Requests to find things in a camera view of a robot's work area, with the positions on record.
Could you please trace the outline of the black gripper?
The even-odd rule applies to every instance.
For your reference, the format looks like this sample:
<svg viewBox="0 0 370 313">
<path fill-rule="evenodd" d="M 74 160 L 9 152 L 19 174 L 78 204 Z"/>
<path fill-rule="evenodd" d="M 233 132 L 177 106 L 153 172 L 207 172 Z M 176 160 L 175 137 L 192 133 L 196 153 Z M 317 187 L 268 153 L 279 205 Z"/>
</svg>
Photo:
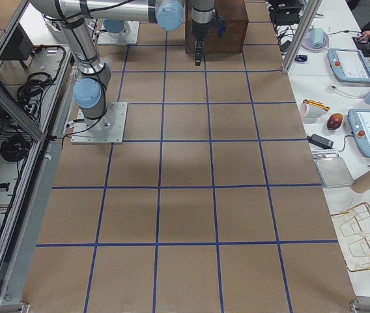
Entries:
<svg viewBox="0 0 370 313">
<path fill-rule="evenodd" d="M 192 20 L 191 31 L 195 37 L 195 66 L 200 66 L 204 56 L 204 40 L 210 35 L 212 22 L 199 23 Z"/>
</svg>

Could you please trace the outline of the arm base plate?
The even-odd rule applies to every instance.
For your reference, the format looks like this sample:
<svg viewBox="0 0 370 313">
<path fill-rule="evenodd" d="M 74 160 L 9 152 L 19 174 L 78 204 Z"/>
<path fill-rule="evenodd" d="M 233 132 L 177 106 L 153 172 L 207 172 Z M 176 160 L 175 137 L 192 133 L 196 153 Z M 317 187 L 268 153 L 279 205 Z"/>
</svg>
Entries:
<svg viewBox="0 0 370 313">
<path fill-rule="evenodd" d="M 77 118 L 83 119 L 83 121 L 74 125 L 75 134 L 71 137 L 71 143 L 122 143 L 124 139 L 127 111 L 127 102 L 108 102 L 106 114 L 96 125 L 87 130 L 90 126 L 94 124 L 94 121 L 84 119 L 84 115 L 79 109 Z"/>
<path fill-rule="evenodd" d="M 139 22 L 105 19 L 98 32 L 99 46 L 124 46 L 137 44 Z"/>
</svg>

